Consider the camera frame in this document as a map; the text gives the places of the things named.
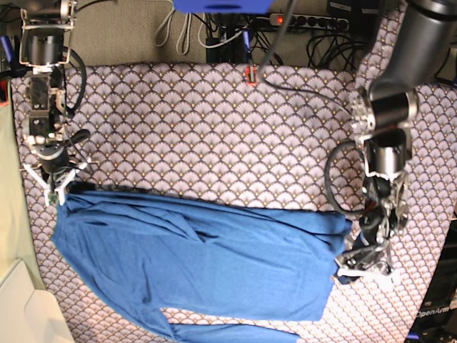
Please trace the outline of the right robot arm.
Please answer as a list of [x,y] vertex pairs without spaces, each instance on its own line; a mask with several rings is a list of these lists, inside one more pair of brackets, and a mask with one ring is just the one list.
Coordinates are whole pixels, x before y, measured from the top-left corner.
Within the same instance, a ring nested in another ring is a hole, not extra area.
[[[82,58],[70,47],[76,1],[26,1],[21,4],[22,38],[19,63],[31,70],[28,86],[30,110],[22,134],[38,160],[24,169],[42,187],[44,201],[63,205],[67,186],[91,161],[69,152],[90,137],[86,129],[69,134],[66,125],[80,107],[87,81]],[[75,61],[81,86],[73,105],[67,103],[65,68]]]

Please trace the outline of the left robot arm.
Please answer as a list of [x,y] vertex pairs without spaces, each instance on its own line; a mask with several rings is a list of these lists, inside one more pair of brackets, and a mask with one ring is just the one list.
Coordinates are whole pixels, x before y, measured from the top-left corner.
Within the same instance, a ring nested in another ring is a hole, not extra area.
[[[408,1],[386,68],[352,104],[353,138],[339,143],[324,167],[330,205],[346,216],[357,215],[360,233],[351,248],[336,257],[335,278],[349,285],[360,278],[392,288],[398,281],[390,240],[408,223],[408,176],[412,160],[411,125],[419,111],[416,87],[432,80],[437,63],[456,31],[455,1]],[[343,150],[355,149],[363,160],[360,210],[346,210],[335,199],[330,170]]]

